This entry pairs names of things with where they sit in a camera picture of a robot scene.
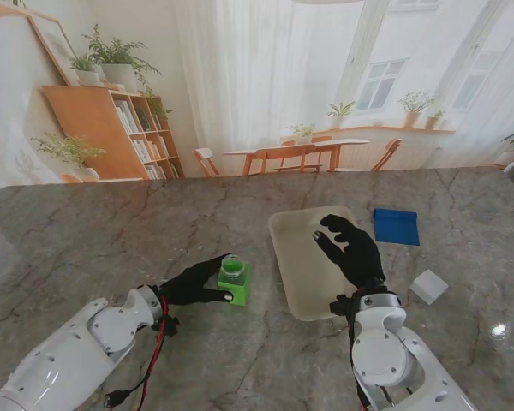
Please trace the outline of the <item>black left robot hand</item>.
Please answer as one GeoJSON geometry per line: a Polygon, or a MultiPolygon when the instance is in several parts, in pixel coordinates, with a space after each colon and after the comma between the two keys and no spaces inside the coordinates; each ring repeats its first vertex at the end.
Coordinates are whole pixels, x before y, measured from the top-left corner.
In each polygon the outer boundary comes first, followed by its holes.
{"type": "Polygon", "coordinates": [[[194,303],[233,301],[228,290],[207,289],[207,281],[219,272],[227,254],[202,261],[185,269],[181,274],[159,287],[159,294],[169,305],[186,306],[194,303]]]}

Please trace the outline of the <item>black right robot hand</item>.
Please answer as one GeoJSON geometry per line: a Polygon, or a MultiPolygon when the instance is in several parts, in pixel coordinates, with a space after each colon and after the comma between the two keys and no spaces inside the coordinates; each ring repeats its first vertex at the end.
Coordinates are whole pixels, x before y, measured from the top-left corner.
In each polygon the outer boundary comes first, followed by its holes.
{"type": "Polygon", "coordinates": [[[314,241],[352,285],[365,290],[384,287],[380,252],[367,232],[333,214],[323,217],[320,225],[335,234],[334,241],[322,231],[313,233],[314,241]]]}

